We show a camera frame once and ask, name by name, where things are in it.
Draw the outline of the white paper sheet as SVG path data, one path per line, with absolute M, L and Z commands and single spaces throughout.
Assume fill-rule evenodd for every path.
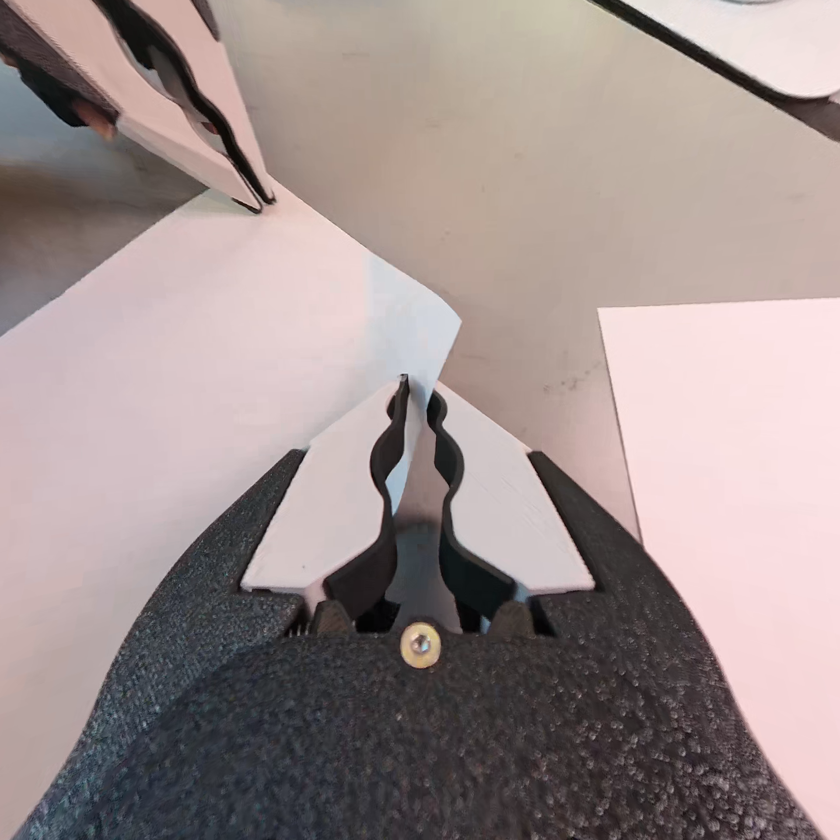
M 838 838 L 838 299 L 598 312 L 643 544 Z
M 2 838 L 76 745 L 187 547 L 461 318 L 278 182 L 207 191 L 2 336 Z

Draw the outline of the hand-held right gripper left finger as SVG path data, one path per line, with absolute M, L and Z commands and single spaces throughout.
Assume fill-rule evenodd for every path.
M 411 463 L 407 374 L 316 436 L 257 544 L 240 588 L 326 601 L 358 620 L 383 601 L 397 567 L 394 515 Z

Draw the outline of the white laptop stand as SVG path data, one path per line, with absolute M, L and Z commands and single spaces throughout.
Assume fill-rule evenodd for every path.
M 839 142 L 838 1 L 595 1 Z

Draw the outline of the grey desk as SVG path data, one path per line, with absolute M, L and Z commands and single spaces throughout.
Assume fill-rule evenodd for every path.
M 838 297 L 838 144 L 592 3 L 212 6 L 269 178 L 454 309 L 439 384 L 641 542 L 599 310 Z M 2 81 L 28 315 L 232 202 Z

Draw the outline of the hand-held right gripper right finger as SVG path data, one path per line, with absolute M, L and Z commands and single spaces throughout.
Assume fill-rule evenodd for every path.
M 596 588 L 539 473 L 554 467 L 550 459 L 442 384 L 427 424 L 447 487 L 438 565 L 463 633 L 487 633 L 510 602 L 524 604 L 539 627 L 540 597 Z

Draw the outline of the person's left hand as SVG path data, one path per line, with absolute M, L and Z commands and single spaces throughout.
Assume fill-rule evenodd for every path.
M 71 107 L 78 120 L 106 141 L 112 141 L 118 134 L 116 125 L 107 113 L 86 99 L 76 98 Z

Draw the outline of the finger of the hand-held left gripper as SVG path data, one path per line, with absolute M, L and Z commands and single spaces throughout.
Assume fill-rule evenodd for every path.
M 9 6 L 119 111 L 118 132 L 255 214 L 264 204 L 227 158 L 216 132 L 150 84 L 92 1 L 11 1 Z
M 209 2 L 132 1 L 173 64 L 186 99 L 216 130 L 227 158 L 260 203 L 276 201 L 266 164 Z

